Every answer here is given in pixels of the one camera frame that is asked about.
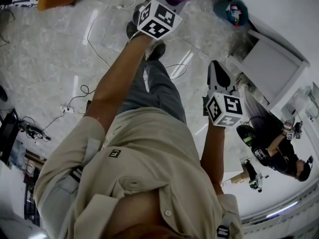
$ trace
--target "bottle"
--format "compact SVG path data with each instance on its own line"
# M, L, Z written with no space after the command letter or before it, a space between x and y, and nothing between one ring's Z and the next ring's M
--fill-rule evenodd
M234 25L238 26L238 23L239 23L239 11L238 11L237 5L235 5L235 4L231 4L230 5L230 13L231 13L231 16L233 18Z

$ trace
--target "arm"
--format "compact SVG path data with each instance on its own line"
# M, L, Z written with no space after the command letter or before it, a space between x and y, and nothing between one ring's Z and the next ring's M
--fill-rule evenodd
M225 128L214 126L209 120L201 167L210 178L217 195L222 195L221 182L224 176Z
M135 73L152 38L140 35L131 40L100 80L84 116L98 120L107 132L126 97Z
M274 156L278 151L277 151L277 147L279 145L279 143L281 143L281 141L283 139L286 138L287 132L282 132L280 135L278 135L273 141L272 143L268 146L267 151L270 155L270 157Z

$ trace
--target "black shoe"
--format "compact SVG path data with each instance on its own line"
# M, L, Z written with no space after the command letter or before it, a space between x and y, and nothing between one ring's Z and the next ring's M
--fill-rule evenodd
M154 50L150 54L150 56L147 59L147 61L159 60L164 55L165 51L166 51L166 44L163 43L163 42L159 43L154 48Z
M133 21L130 21L126 26L126 35L128 38L130 39L137 31L138 27L133 23Z
M3 102L8 101L8 96L6 95L3 87L0 86L0 100L2 100Z

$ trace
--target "gray pants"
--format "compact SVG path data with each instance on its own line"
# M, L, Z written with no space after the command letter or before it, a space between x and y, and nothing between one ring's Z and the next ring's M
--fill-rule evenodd
M143 78L145 68L148 74L149 92L146 90ZM141 107L162 109L186 124L185 111L178 90L174 83L171 82L166 68L158 60L146 62L145 57L141 61L130 91L117 114Z

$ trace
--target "white cube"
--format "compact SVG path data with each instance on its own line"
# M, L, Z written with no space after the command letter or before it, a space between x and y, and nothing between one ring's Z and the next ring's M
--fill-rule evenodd
M234 126L243 118L243 101L241 98L214 92L206 108L209 117L216 126Z
M160 40L173 32L182 18L156 0L140 8L138 30Z

